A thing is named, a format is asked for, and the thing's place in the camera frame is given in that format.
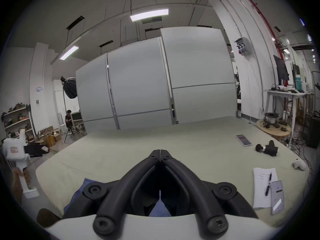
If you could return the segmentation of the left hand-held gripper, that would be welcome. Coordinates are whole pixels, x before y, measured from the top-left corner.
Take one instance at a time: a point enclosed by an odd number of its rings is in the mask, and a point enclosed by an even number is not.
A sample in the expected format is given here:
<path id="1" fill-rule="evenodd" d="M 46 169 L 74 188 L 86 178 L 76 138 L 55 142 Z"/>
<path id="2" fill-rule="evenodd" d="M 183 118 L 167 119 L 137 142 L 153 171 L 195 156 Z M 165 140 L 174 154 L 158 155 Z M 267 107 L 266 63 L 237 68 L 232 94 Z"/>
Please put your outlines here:
<path id="1" fill-rule="evenodd" d="M 19 138 L 6 138 L 3 142 L 4 154 L 8 161 L 15 162 L 16 168 L 21 172 L 18 174 L 18 182 L 22 187 L 22 194 L 26 199 L 39 196 L 36 187 L 29 188 L 23 170 L 28 165 L 30 157 L 42 157 L 49 153 L 49 147 L 44 144 L 27 144 L 25 129 L 20 130 Z"/>

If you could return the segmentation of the person's left hand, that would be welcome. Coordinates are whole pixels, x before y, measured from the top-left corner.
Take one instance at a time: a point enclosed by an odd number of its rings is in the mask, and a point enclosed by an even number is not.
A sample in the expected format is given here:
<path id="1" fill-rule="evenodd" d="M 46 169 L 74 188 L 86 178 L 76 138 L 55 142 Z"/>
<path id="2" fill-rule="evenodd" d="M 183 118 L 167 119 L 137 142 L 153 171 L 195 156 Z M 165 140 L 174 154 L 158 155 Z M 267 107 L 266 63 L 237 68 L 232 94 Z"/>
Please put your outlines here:
<path id="1" fill-rule="evenodd" d="M 12 170 L 12 183 L 11 183 L 11 193 L 15 200 L 21 205 L 22 204 L 22 195 L 23 189 L 20 182 L 20 177 L 24 176 L 27 186 L 31 184 L 30 173 L 27 168 L 23 169 L 23 172 L 17 167 L 14 167 Z"/>

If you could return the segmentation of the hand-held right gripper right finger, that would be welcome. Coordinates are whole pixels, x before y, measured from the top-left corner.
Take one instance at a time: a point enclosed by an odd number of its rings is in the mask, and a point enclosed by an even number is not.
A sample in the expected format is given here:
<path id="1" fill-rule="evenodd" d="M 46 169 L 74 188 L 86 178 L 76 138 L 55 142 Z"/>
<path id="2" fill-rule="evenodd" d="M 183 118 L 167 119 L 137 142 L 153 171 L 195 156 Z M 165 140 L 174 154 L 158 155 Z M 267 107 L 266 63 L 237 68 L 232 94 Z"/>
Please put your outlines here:
<path id="1" fill-rule="evenodd" d="M 187 203 L 198 216 L 200 229 L 209 236 L 221 237 L 227 232 L 229 222 L 226 214 L 258 219 L 254 209 L 233 184 L 202 181 L 167 150 L 161 150 L 161 163 L 186 191 Z"/>

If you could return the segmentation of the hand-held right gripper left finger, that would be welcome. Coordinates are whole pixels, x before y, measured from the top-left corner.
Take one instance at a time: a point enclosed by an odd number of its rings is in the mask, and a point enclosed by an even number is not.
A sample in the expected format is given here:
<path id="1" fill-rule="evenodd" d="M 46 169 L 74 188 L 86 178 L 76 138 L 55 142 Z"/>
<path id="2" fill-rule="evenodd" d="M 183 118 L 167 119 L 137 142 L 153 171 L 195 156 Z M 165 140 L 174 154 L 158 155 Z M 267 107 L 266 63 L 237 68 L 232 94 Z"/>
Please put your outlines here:
<path id="1" fill-rule="evenodd" d="M 126 213 L 149 216 L 160 200 L 156 179 L 159 164 L 160 150 L 154 150 L 120 180 L 87 184 L 69 204 L 62 218 L 96 215 L 92 223 L 94 232 L 101 238 L 116 236 Z"/>

